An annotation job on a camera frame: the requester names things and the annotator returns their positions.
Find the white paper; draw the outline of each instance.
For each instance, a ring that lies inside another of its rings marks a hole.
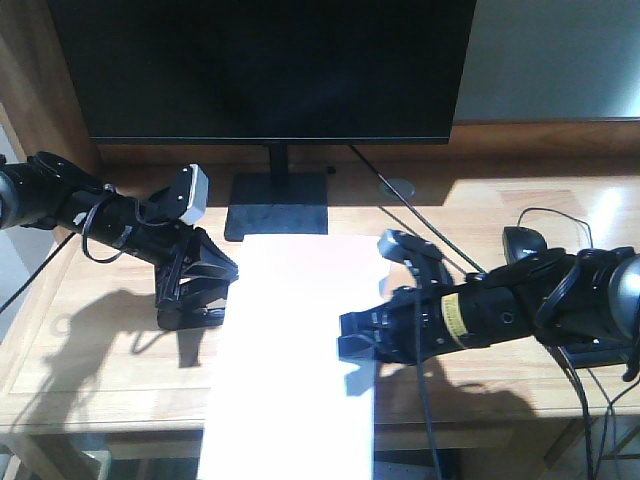
[[[340,361],[336,339],[339,315],[382,302],[377,240],[245,237],[199,479],[372,478],[375,365]]]

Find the cable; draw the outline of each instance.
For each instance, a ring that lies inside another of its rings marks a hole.
[[[591,234],[591,225],[589,225],[584,220],[580,220],[579,218],[572,217],[571,215],[568,215],[568,214],[566,214],[564,212],[561,212],[560,210],[556,210],[554,208],[545,208],[545,207],[528,207],[528,208],[525,208],[522,212],[520,212],[520,216],[518,217],[518,223],[516,225],[519,227],[520,223],[522,222],[522,218],[525,216],[525,214],[527,212],[532,212],[532,211],[556,213],[558,215],[562,215],[563,217],[568,218],[569,220],[573,220],[574,222],[586,227],[587,236],[588,236],[588,239],[589,239],[589,248],[593,248],[593,235]]]
[[[9,300],[7,300],[2,304],[2,306],[0,307],[0,314],[2,314],[2,312],[4,312],[9,307],[9,305],[11,305],[16,300],[16,298],[18,298],[22,294],[22,292],[24,292],[27,289],[29,285],[31,285],[31,283],[36,279],[36,277],[40,275],[42,270],[44,270],[44,268],[49,264],[51,260],[53,260],[53,258],[58,253],[60,253],[60,251],[69,243],[69,240],[71,240],[71,237],[73,237],[74,235],[75,233],[73,232],[67,235],[67,237],[62,242],[60,242],[60,245],[58,245],[56,249],[53,252],[51,252],[47,258],[44,259],[44,261],[40,264],[40,266],[36,269],[36,271],[31,274],[31,276],[27,279],[27,281],[24,282],[22,286],[18,288],[18,290],[16,290],[13,295],[11,295],[11,297],[9,297]]]
[[[424,378],[424,365],[422,363],[422,285],[420,284],[420,276],[414,275],[416,280],[416,289],[414,292],[414,335],[416,348],[416,374],[418,376],[418,391],[420,392],[420,403],[422,404],[422,415],[424,423],[427,427],[427,439],[429,441],[429,449],[433,458],[433,466],[436,469],[436,478],[442,480],[442,469],[440,467],[440,459],[438,458],[438,447],[436,446],[436,436],[433,432],[433,419],[431,417],[431,407],[429,406],[429,393],[427,392],[427,384]]]
[[[389,215],[393,220],[395,220],[396,222],[398,222],[398,224],[400,224],[402,226],[402,228],[404,228],[407,232],[409,232],[411,235],[413,235],[414,237],[418,237],[421,238],[420,235],[414,230],[412,229],[409,225],[407,225],[406,223],[404,223],[402,220],[400,220],[398,217],[396,217],[393,213],[391,213],[389,210],[387,210],[386,208],[384,208],[383,206],[378,206],[378,208],[380,210],[382,210],[384,213],[386,213],[387,215]],[[449,265],[451,265],[453,268],[455,268],[458,272],[460,272],[462,275],[466,275],[467,272],[465,272],[465,270],[458,265],[456,262],[454,262],[453,260],[451,260],[449,257],[447,257],[445,254],[442,254],[442,259],[449,263]]]
[[[147,222],[143,217],[142,217],[142,213],[140,212],[140,200],[138,200],[135,197],[130,197],[135,205],[133,208],[133,212],[136,216],[136,221],[142,225],[144,225],[145,227],[166,227],[167,225],[169,225],[171,223],[170,220],[167,220],[165,222],[158,222],[158,223],[151,223],[151,222]]]
[[[582,422],[584,427],[584,441],[585,441],[585,454],[587,464],[587,479],[595,480],[595,473],[593,468],[593,442],[591,439],[591,415],[589,414],[589,402],[587,400],[587,394],[584,391],[584,385],[582,380],[569,361],[566,351],[562,347],[545,347],[556,361],[558,366],[562,369],[564,374],[569,379],[569,382],[573,386],[573,389],[578,395],[580,400],[580,407],[582,409]]]
[[[613,400],[611,400],[611,398],[609,397],[609,395],[607,394],[606,390],[604,389],[604,387],[602,386],[602,383],[600,383],[600,380],[596,377],[595,373],[588,368],[587,371],[589,372],[589,374],[591,375],[591,378],[593,378],[593,381],[596,383],[596,385],[598,386],[598,388],[600,389],[600,392],[602,393],[602,395],[604,396],[605,400],[607,401],[607,409],[605,411],[605,415],[604,415],[604,425],[602,427],[602,437],[600,439],[600,448],[598,450],[598,459],[596,460],[596,470],[595,470],[595,475],[596,478],[598,476],[598,473],[600,471],[600,465],[602,463],[602,459],[604,457],[604,448],[605,448],[605,442],[606,442],[606,437],[607,437],[607,432],[608,432],[608,420],[609,420],[609,415],[611,415],[612,418],[612,423],[613,423],[613,446],[612,446],[612,451],[613,451],[613,460],[615,462],[616,465],[616,474],[618,475],[618,477],[621,478],[620,475],[620,466],[618,464],[618,440],[617,440],[617,416],[616,416],[616,411],[614,408],[614,405],[616,404],[616,402],[618,402],[623,396],[625,396],[627,393],[629,393],[632,389],[634,389],[636,386],[638,386],[638,384],[640,384],[640,378],[637,379],[632,385],[628,386],[627,388],[625,388],[622,392],[620,392],[618,395],[616,395]]]
[[[102,264],[115,262],[118,258],[120,258],[120,255],[124,253],[124,250],[121,250],[109,258],[95,258],[89,251],[89,232],[91,230],[91,227],[93,226],[93,221],[95,220],[98,210],[100,210],[101,207],[116,198],[115,189],[113,189],[113,187],[108,187],[109,186],[106,186],[107,190],[105,190],[102,198],[98,200],[95,205],[93,205],[93,207],[91,207],[91,210],[89,210],[87,218],[84,221],[84,225],[82,226],[82,253],[84,253],[84,255],[88,259]]]
[[[602,426],[602,436],[600,438],[600,447],[598,448],[598,457],[596,459],[596,466],[595,466],[595,471],[594,471],[594,476],[597,479],[598,478],[598,474],[600,473],[600,464],[602,463],[602,457],[604,456],[605,443],[606,443],[606,440],[607,440],[607,428],[608,428],[608,424],[609,424],[609,410],[611,409],[611,414],[614,417],[615,417],[615,410],[613,409],[613,406],[611,405],[611,398],[609,398],[609,395],[607,394],[607,391],[602,386],[602,383],[600,383],[600,380],[598,379],[598,377],[596,377],[596,374],[593,373],[593,370],[591,370],[590,368],[587,368],[587,372],[589,372],[589,375],[591,375],[591,378],[596,383],[597,387],[600,389],[600,392],[602,393],[602,396],[604,397],[605,401],[607,402],[607,409],[605,411],[604,420],[603,420],[604,424]]]
[[[424,218],[422,216],[422,214],[420,214],[420,212],[418,212],[418,210],[415,209],[415,207],[413,205],[411,205],[407,199],[405,199],[402,194],[400,192],[398,192],[398,190],[395,189],[395,187],[393,185],[391,185],[389,183],[389,181],[382,175],[382,173],[380,173],[378,171],[378,169],[376,167],[373,166],[373,164],[367,160],[367,158],[360,152],[360,150],[358,150],[355,146],[353,145],[349,145],[349,148],[351,149],[351,151],[353,153],[355,153],[358,158],[360,158],[360,160],[363,161],[363,163],[369,167],[369,169],[380,179],[380,181],[382,183],[385,184],[385,186],[391,190],[391,192],[398,198],[398,200],[400,200],[402,203],[404,203],[404,205],[411,210],[411,213],[413,213],[416,218],[418,220],[420,220],[420,222],[422,222],[422,224],[427,227],[429,230],[431,230],[431,232],[438,237],[440,240],[442,240],[451,250],[453,250],[454,252],[456,252],[458,255],[460,255],[461,258],[463,258],[469,265],[471,265],[473,268],[476,269],[476,271],[480,272],[480,273],[487,273],[486,270],[484,270],[480,265],[478,265],[476,262],[474,262],[466,253],[464,253],[462,250],[460,250],[451,240],[449,240],[447,237],[445,237],[440,230],[438,230],[436,227],[434,227],[426,218]]]

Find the white wall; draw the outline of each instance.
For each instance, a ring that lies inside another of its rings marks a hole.
[[[18,161],[0,125],[0,153],[9,163]],[[0,304],[3,304],[46,257],[53,243],[51,232],[14,227],[0,230]],[[0,341],[22,305],[26,292],[0,314]]]
[[[456,119],[640,117],[640,1],[478,0]]]

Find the black mount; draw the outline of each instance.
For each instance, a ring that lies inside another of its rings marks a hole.
[[[269,149],[269,173],[235,176],[224,238],[242,241],[249,234],[328,232],[325,176],[289,173],[287,145]]]

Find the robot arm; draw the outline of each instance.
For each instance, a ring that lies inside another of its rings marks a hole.
[[[545,249],[488,274],[468,275],[460,285],[453,285],[442,254],[429,242],[388,230],[378,248],[412,270],[420,291],[402,287],[383,305],[342,315],[338,346],[343,357],[357,357],[373,346],[382,362],[415,364],[419,321],[420,361],[530,335],[550,346],[611,339],[633,351],[623,379],[638,374],[640,255],[631,247],[577,255]]]
[[[62,157],[39,152],[26,163],[0,165],[0,229],[62,226],[151,263],[158,325],[168,330],[220,325],[211,302],[226,298],[236,264],[193,223],[203,214],[208,180],[197,165],[145,202],[116,193]]]

